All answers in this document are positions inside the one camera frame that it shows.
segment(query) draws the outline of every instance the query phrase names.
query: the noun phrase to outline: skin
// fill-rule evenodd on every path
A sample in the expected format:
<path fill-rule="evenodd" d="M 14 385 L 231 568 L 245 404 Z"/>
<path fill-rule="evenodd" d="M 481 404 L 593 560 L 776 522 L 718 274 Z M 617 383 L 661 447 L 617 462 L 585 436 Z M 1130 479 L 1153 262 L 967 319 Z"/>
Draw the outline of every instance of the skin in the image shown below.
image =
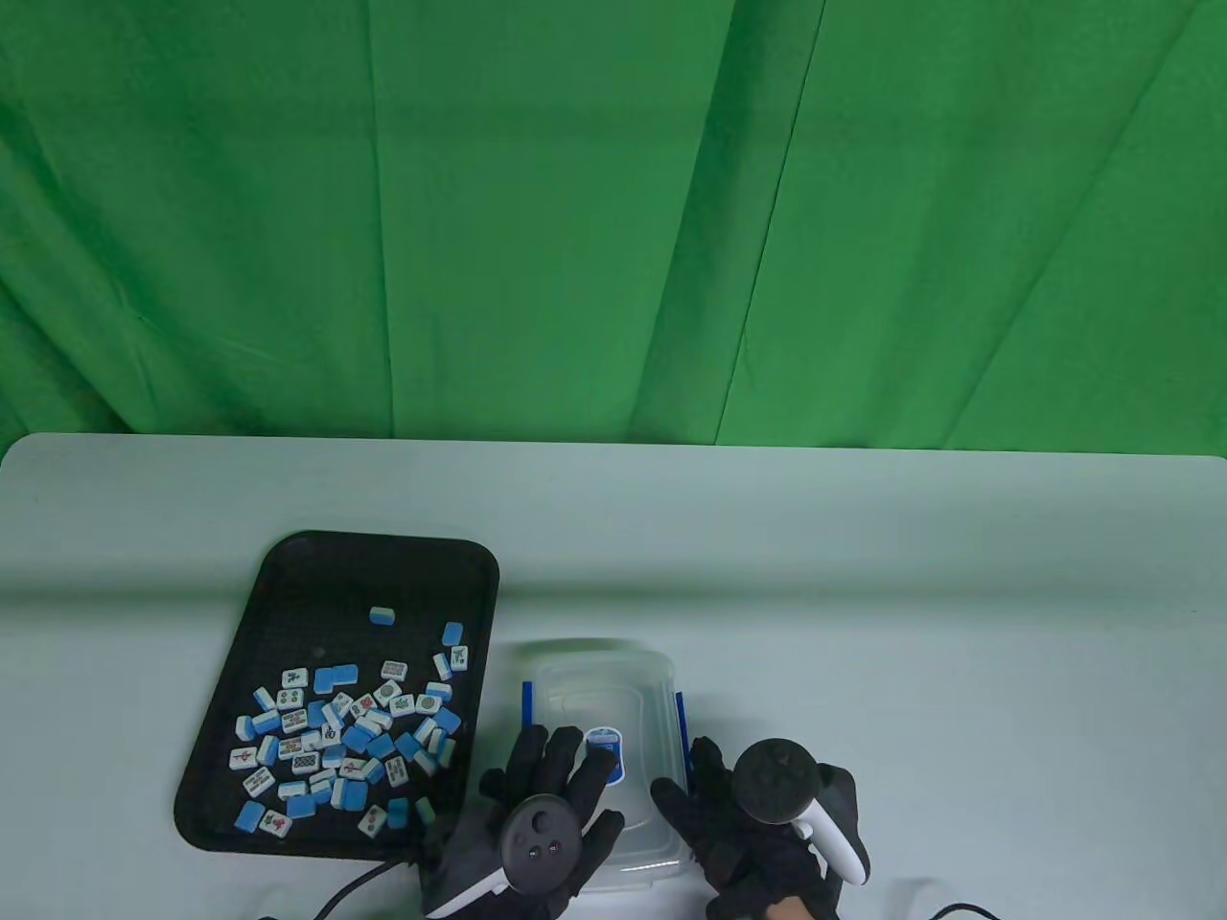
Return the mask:
<path fill-rule="evenodd" d="M 767 909 L 767 920 L 814 920 L 800 898 L 784 898 Z"/>

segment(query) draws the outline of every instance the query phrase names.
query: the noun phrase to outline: blue label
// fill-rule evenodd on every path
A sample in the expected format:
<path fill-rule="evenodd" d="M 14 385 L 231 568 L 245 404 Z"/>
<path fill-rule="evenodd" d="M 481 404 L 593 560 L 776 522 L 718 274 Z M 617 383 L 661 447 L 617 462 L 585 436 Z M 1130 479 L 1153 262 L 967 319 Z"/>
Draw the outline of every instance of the blue label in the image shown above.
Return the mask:
<path fill-rule="evenodd" d="M 610 781 L 606 786 L 616 786 L 623 779 L 626 779 L 626 770 L 622 768 L 622 732 L 617 729 L 610 729 L 609 726 L 602 726 L 600 729 L 591 729 L 584 736 L 584 743 L 588 747 L 602 747 L 606 751 L 612 751 L 614 756 L 617 757 L 617 767 L 614 769 L 614 775 L 610 776 Z"/>

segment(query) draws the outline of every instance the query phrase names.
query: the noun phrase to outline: clear plastic lid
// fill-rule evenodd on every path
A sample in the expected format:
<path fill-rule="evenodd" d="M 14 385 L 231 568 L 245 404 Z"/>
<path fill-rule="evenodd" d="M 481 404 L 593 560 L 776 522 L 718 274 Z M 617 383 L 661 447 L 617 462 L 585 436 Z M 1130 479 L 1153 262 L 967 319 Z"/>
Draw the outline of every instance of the clear plastic lid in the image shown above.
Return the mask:
<path fill-rule="evenodd" d="M 642 888 L 679 875 L 685 844 L 649 794 L 658 776 L 686 786 L 672 662 L 654 651 L 564 653 L 541 660 L 531 681 L 533 721 L 551 731 L 575 725 L 588 746 L 620 756 L 598 811 L 621 811 L 626 830 L 584 891 Z"/>

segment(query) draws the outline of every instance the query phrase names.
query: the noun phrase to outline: green screen backdrop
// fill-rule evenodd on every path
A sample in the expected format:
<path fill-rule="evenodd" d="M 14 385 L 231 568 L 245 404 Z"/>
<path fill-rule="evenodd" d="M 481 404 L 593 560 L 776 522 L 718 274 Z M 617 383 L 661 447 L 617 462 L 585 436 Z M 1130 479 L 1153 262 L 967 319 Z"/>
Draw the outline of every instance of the green screen backdrop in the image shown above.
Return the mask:
<path fill-rule="evenodd" d="M 0 451 L 1223 454 L 1225 48 L 1214 0 L 0 0 Z"/>

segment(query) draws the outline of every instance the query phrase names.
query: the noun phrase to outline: gloved hand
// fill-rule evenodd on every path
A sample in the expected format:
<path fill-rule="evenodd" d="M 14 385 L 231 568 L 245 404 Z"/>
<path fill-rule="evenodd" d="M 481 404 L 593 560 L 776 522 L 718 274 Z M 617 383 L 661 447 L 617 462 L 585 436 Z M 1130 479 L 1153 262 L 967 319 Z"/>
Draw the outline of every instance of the gloved hand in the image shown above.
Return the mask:
<path fill-rule="evenodd" d="M 652 784 L 652 799 L 694 853 L 717 897 L 707 905 L 708 920 L 753 918 L 763 920 L 768 908 L 796 897 L 815 920 L 834 920 L 842 886 L 822 868 L 809 843 L 791 824 L 763 824 L 734 801 L 733 772 L 710 738 L 691 746 L 694 795 L 670 779 Z M 855 783 L 848 770 L 820 764 L 823 779 L 844 788 L 853 813 Z"/>
<path fill-rule="evenodd" d="M 541 725 L 523 729 L 507 769 L 487 770 L 479 784 L 481 794 L 501 806 L 494 810 L 496 819 L 501 822 L 530 795 L 546 792 L 567 800 L 580 826 L 587 824 L 617 768 L 617 757 L 602 748 L 590 749 L 572 775 L 575 752 L 583 740 L 583 732 L 575 727 L 558 729 L 553 736 Z M 584 834 L 579 862 L 566 882 L 548 894 L 525 897 L 514 889 L 486 894 L 450 916 L 455 920 L 555 920 L 609 857 L 625 826 L 622 812 L 602 811 Z M 423 864 L 440 857 L 447 834 L 447 822 L 432 827 L 423 844 Z"/>

